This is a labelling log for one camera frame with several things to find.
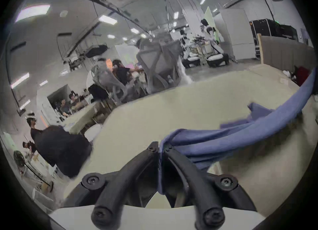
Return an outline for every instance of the chair backrest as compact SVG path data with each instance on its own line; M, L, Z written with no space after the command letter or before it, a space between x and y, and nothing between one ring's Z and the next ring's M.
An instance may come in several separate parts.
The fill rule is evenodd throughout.
M128 95L127 88L113 75L107 67L96 68L94 72L94 81L107 91L111 91L114 100L121 104Z
M181 46L179 41L161 45L152 41L145 50L140 50L137 59L144 68L152 93L175 87L180 82L177 60Z

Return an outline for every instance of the ceiling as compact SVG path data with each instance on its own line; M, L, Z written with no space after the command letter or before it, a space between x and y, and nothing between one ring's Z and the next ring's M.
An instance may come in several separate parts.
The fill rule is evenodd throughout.
M215 6L220 9L229 1L231 0L206 0L202 5L202 9L205 11L208 6L210 6L211 10ZM21 9L38 4L50 4L48 13L15 23L12 26L9 41L9 48L26 41L26 46L9 55L9 73L12 80L18 79L27 72L30 73L28 81L30 96L31 94L33 96L36 95L38 84L46 79L56 78L63 68L57 44L62 55L66 55L74 43L98 22L98 16L102 14L110 15L117 19L118 23L115 25L106 23L98 25L80 44L83 49L97 44L107 44L109 47L122 44L122 37L127 37L128 39L139 38L139 35L135 35L130 31L131 28L142 31L133 22L117 13L113 13L104 6L97 3L93 4L90 0L26 0ZM67 16L64 18L59 16L63 10L68 11ZM120 11L128 12L129 15L127 17L136 21L146 31L156 29L157 26L167 23L165 0L133 0L129 4L122 6ZM169 12L170 20L173 19L174 12L179 12L177 26L186 24L177 0L169 0L167 11ZM57 34L65 32L71 32L72 35L59 37L57 42ZM107 37L109 34L114 35L116 38L109 39ZM30 89L30 84L34 84L33 90Z

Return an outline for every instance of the man in black shirt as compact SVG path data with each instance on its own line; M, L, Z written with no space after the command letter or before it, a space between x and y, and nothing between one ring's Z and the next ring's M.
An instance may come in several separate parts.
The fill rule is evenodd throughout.
M61 108L60 108L61 113L63 116L68 117L71 115L69 105L66 103L65 99L61 101Z
M139 72L142 71L142 69L136 68L127 68L124 67L122 62L119 59L115 59L113 61L113 66L117 66L117 68L114 69L114 74L117 77L117 79L124 85L126 85L130 81L130 75L133 72Z
M36 123L37 119L35 117L35 114L34 113L30 113L28 114L28 118L26 119L26 122L28 122L30 128L31 128L31 137L32 137L32 140L35 142L35 137L42 133L42 130L39 130L39 129L36 129L35 128L35 123Z

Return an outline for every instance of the blue cloth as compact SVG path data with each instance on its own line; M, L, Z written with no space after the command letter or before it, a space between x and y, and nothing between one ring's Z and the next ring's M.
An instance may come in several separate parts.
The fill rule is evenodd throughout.
M248 105L251 114L247 119L223 124L219 130L177 129L165 137L159 145L158 192L163 194L162 151L165 144L186 155L199 169L207 169L212 163L231 155L233 151L275 134L294 119L307 103L316 78L316 69L283 105L276 110L261 105Z

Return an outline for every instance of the black pole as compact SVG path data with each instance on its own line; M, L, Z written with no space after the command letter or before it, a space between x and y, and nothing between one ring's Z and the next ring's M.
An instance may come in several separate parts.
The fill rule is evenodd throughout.
M27 164L25 164L25 166L26 166L27 168L29 168L29 169L31 170L31 172L33 172L36 177L38 177L38 178L39 178L40 180L42 180L44 183L48 184L45 180L43 180L40 176L38 176Z

